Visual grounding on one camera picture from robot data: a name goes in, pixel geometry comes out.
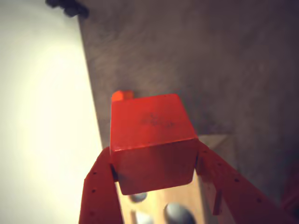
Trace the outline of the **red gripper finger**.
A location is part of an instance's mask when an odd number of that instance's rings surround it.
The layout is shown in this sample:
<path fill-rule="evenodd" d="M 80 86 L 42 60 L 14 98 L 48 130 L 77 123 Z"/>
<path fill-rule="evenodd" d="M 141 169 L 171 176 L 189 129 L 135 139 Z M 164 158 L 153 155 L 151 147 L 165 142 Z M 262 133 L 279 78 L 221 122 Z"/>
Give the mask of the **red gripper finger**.
<path fill-rule="evenodd" d="M 122 224 L 121 207 L 110 163 L 104 148 L 84 180 L 80 224 Z"/>
<path fill-rule="evenodd" d="M 296 221 L 202 142 L 196 173 L 220 224 L 294 224 Z"/>

